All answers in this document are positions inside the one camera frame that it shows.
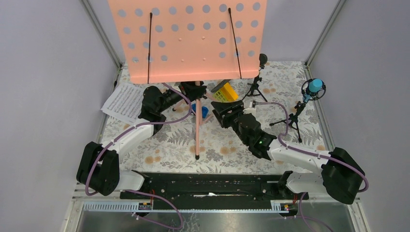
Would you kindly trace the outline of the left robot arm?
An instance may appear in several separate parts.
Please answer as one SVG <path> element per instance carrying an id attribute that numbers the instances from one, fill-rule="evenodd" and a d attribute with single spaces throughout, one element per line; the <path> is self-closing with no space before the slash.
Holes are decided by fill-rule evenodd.
<path id="1" fill-rule="evenodd" d="M 144 90 L 141 113 L 134 125 L 107 143 L 89 142 L 85 146 L 76 180 L 85 186 L 87 196 L 108 196 L 115 190 L 131 190 L 139 199 L 149 195 L 150 186 L 145 182 L 146 177 L 137 171 L 121 171 L 120 161 L 141 142 L 157 134 L 163 125 L 171 124 L 163 114 L 165 110 L 184 101 L 190 107 L 187 114 L 173 122 L 183 121 L 193 112 L 192 102 L 207 93 L 202 81 L 197 84 L 181 82 L 177 88 L 165 84 L 165 87 L 165 92 L 156 86 L 148 86 Z"/>

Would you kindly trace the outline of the sheet music page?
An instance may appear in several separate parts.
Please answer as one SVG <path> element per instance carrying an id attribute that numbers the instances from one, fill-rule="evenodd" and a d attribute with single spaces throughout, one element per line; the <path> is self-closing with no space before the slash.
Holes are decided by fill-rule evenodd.
<path id="1" fill-rule="evenodd" d="M 121 83 L 103 104 L 101 111 L 127 124 L 134 124 L 141 113 L 144 88 Z"/>

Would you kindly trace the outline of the pink music stand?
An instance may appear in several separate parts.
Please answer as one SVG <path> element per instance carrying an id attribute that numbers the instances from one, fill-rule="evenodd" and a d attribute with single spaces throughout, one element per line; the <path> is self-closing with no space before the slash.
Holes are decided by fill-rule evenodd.
<path id="1" fill-rule="evenodd" d="M 254 78 L 264 0 L 111 0 L 133 84 Z"/>

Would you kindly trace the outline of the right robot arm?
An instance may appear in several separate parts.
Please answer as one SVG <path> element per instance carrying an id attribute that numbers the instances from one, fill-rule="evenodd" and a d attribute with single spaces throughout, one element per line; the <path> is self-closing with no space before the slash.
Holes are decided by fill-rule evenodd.
<path id="1" fill-rule="evenodd" d="M 352 204 L 358 193 L 368 190 L 365 172 L 345 149 L 308 149 L 285 142 L 286 131 L 278 136 L 263 131 L 255 117 L 257 101 L 252 101 L 248 108 L 243 101 L 213 101 L 211 104 L 220 126 L 232 128 L 252 155 L 308 171 L 284 173 L 284 182 L 277 186 L 281 198 L 289 199 L 296 193 L 326 193 L 340 203 Z"/>

